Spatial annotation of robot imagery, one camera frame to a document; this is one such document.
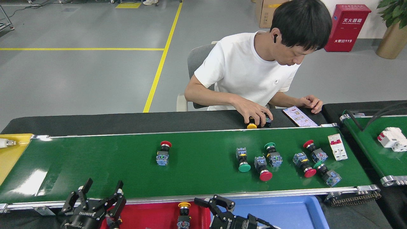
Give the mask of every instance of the black hair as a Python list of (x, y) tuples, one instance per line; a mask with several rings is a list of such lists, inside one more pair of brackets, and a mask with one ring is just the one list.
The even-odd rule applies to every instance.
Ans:
[(287, 47), (319, 50), (328, 42), (332, 19), (320, 0), (292, 0), (276, 9), (270, 32), (273, 28), (280, 30), (281, 43)]

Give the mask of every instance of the cardboard box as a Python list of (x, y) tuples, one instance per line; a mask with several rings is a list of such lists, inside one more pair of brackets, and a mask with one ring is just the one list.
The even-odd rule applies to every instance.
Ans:
[(256, 18), (259, 28), (270, 28), (277, 7), (287, 0), (256, 0)]

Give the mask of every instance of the man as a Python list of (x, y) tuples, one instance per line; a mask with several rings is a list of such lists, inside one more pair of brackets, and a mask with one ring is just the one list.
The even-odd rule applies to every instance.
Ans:
[[(274, 12), (269, 32), (240, 33), (221, 39), (195, 71), (185, 89), (187, 101), (208, 110), (236, 109), (249, 123), (265, 124), (273, 115), (268, 103), (279, 107), (308, 107), (321, 111), (313, 95), (286, 95), (304, 56), (328, 42), (332, 20), (320, 0), (292, 0)], [(215, 91), (208, 89), (215, 84)]]

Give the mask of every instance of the man's left hand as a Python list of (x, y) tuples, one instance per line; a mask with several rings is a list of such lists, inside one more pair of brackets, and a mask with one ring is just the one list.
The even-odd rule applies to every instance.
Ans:
[(321, 111), (323, 104), (323, 101), (319, 100), (314, 95), (307, 95), (298, 99), (297, 107), (311, 108), (311, 113), (318, 114)]

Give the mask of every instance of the blue bin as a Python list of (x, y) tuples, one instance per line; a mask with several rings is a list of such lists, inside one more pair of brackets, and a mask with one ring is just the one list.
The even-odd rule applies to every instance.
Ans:
[(250, 213), (281, 229), (329, 229), (324, 213), (314, 196), (232, 198), (233, 214)]

